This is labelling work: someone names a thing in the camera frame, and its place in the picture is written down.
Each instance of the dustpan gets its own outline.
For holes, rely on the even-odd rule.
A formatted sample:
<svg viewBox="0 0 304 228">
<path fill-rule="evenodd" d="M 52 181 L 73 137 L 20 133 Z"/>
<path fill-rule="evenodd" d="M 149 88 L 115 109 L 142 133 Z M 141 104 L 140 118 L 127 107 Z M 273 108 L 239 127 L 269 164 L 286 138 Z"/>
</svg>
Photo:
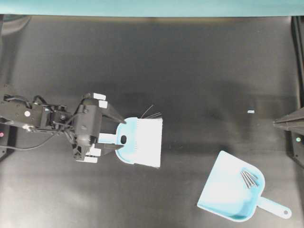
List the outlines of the dustpan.
<svg viewBox="0 0 304 228">
<path fill-rule="evenodd" d="M 257 187 L 248 189 L 240 172 L 246 169 L 257 179 Z M 197 206 L 234 222 L 250 219 L 256 207 L 288 219 L 289 208 L 261 197 L 265 178 L 255 166 L 221 151 L 211 170 Z"/>
<path fill-rule="evenodd" d="M 99 134 L 99 143 L 123 145 L 117 157 L 127 164 L 142 164 L 159 168 L 161 164 L 162 119 L 130 117 L 119 124 L 116 134 Z"/>
</svg>

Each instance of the black table surface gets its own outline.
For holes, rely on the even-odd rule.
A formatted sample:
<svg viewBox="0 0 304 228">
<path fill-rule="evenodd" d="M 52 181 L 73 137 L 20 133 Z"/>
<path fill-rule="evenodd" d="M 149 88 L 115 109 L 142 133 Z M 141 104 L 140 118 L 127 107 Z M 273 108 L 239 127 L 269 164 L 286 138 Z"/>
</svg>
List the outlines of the black table surface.
<svg viewBox="0 0 304 228">
<path fill-rule="evenodd" d="M 102 93 L 124 117 L 154 104 L 163 132 L 159 169 L 122 163 L 115 153 L 97 164 L 75 162 L 64 137 L 13 152 L 0 162 L 0 227 L 304 226 L 303 170 L 286 155 L 291 138 L 272 126 L 299 107 L 290 17 L 32 16 L 2 44 L 1 81 L 20 95 L 74 111 L 83 94 Z M 20 130 L 16 145 L 45 137 Z M 220 150 L 258 167 L 262 196 L 292 217 L 256 209 L 235 223 L 199 209 Z"/>
</svg>

